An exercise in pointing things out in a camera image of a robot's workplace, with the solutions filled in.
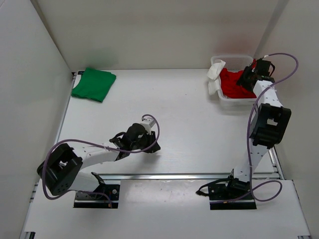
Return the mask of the red t shirt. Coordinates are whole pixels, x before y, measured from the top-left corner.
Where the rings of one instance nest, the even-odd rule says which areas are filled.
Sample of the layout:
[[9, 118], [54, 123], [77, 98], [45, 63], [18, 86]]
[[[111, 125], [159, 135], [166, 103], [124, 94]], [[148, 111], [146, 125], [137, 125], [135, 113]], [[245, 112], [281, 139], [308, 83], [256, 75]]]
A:
[[255, 99], [256, 95], [250, 91], [245, 90], [241, 86], [237, 86], [236, 82], [241, 76], [244, 68], [248, 66], [244, 64], [243, 67], [236, 66], [231, 69], [230, 66], [225, 64], [224, 69], [220, 73], [221, 91], [224, 96], [231, 99]]

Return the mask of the green t shirt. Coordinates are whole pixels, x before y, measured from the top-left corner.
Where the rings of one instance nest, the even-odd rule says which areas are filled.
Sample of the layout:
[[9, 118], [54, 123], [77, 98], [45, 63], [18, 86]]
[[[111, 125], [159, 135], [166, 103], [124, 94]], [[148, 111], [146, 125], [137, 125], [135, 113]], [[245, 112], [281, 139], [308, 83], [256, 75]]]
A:
[[86, 68], [79, 83], [72, 89], [71, 96], [102, 103], [116, 78], [111, 72]]

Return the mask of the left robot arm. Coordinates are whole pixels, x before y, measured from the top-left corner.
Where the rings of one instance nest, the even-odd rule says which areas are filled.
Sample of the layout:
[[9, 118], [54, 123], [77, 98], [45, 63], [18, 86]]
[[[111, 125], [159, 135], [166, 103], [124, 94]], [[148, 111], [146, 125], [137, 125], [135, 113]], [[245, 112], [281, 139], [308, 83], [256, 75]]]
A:
[[150, 117], [132, 124], [126, 132], [109, 140], [114, 148], [90, 142], [85, 142], [82, 148], [74, 148], [68, 140], [60, 142], [37, 168], [37, 174], [48, 189], [47, 195], [59, 198], [68, 191], [87, 191], [93, 199], [100, 199], [105, 194], [102, 178], [94, 172], [85, 173], [83, 169], [116, 162], [131, 154], [159, 151], [159, 132], [153, 131], [153, 126], [158, 123]]

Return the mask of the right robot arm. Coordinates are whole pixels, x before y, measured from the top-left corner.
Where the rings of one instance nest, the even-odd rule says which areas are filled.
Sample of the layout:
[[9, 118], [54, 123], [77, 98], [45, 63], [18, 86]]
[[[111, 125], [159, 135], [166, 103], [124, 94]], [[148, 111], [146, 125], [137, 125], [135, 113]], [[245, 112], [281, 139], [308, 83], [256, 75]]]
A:
[[248, 119], [247, 159], [233, 169], [227, 178], [205, 184], [207, 193], [198, 189], [197, 195], [210, 197], [214, 203], [236, 202], [247, 196], [255, 198], [253, 173], [264, 154], [282, 141], [292, 114], [277, 97], [277, 82], [272, 77], [274, 70], [275, 66], [265, 57], [244, 69], [237, 85], [257, 97]]

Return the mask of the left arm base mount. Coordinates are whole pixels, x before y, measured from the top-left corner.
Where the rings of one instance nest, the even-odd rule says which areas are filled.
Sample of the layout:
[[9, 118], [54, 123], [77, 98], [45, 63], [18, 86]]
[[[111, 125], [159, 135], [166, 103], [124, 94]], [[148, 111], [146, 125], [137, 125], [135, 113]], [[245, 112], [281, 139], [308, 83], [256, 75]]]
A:
[[83, 190], [76, 191], [74, 208], [117, 209], [120, 197], [120, 180], [106, 180], [92, 172], [93, 181]]

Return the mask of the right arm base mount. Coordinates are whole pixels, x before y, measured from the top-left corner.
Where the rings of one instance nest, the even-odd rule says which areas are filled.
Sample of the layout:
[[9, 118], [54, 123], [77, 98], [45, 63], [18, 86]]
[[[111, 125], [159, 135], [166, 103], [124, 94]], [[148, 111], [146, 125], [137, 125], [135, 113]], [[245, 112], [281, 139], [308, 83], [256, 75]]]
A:
[[208, 185], [210, 210], [255, 210], [255, 199], [248, 191], [228, 189], [226, 182]]

